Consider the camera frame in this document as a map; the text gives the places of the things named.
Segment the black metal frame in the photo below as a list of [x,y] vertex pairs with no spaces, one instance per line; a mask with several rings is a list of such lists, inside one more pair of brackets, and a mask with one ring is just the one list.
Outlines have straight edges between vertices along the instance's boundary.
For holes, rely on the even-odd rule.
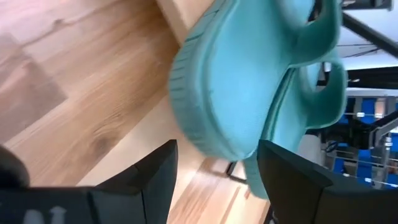
[[230,162],[228,164],[228,167],[226,168],[225,174],[227,175],[228,178],[230,178],[233,181],[237,181],[241,184],[247,184],[245,179],[233,175],[237,163],[238,162]]

